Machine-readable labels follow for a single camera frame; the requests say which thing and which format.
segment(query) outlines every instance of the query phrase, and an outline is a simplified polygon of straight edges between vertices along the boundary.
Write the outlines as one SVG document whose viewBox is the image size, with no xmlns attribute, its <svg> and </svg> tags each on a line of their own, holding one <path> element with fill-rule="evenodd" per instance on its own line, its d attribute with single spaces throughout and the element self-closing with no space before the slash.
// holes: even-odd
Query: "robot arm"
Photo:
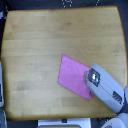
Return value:
<svg viewBox="0 0 128 128">
<path fill-rule="evenodd" d="M 124 94 L 128 103 L 128 86 L 125 87 Z M 101 128 L 128 128 L 128 114 L 120 113 L 116 118 L 106 122 Z"/>
<path fill-rule="evenodd" d="M 128 87 L 123 88 L 97 64 L 85 72 L 89 90 L 118 116 L 105 123 L 102 128 L 128 128 Z"/>
</svg>

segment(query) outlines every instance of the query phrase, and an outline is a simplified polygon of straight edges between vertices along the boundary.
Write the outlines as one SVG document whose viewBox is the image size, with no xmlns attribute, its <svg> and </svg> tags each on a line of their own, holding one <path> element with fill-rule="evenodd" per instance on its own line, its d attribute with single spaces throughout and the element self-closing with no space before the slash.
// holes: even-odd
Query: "wooden table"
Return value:
<svg viewBox="0 0 128 128">
<path fill-rule="evenodd" d="M 1 55 L 7 119 L 115 116 L 95 96 L 81 98 L 57 83 L 63 53 L 88 66 L 98 63 L 127 85 L 116 7 L 10 11 Z"/>
</svg>

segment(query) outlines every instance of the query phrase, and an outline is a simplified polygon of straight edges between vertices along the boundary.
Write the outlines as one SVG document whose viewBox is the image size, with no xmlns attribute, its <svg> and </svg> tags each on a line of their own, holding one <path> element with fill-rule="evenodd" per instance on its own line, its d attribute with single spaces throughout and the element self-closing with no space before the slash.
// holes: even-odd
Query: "metal part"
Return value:
<svg viewBox="0 0 128 128">
<path fill-rule="evenodd" d="M 100 83 L 100 74 L 92 68 L 89 70 L 88 79 L 96 87 L 98 87 L 98 84 Z"/>
</svg>

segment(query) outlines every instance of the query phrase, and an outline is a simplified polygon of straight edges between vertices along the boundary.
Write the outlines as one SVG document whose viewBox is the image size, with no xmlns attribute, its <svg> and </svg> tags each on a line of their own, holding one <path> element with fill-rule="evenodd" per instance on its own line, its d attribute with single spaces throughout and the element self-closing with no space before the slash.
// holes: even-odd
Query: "wood grain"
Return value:
<svg viewBox="0 0 128 128">
<path fill-rule="evenodd" d="M 124 88 L 126 48 L 116 7 L 10 11 L 2 42 L 5 112 L 9 120 L 108 117 L 57 83 L 62 54 L 105 68 Z"/>
</svg>

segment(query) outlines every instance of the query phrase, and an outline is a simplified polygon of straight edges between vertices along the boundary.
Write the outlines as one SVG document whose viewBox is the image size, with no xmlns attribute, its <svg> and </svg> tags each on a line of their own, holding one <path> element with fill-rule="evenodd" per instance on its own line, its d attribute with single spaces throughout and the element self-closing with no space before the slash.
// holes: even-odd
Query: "pink cloth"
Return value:
<svg viewBox="0 0 128 128">
<path fill-rule="evenodd" d="M 63 54 L 58 83 L 81 97 L 91 99 L 93 94 L 89 91 L 84 80 L 84 72 L 89 69 L 86 65 Z"/>
</svg>

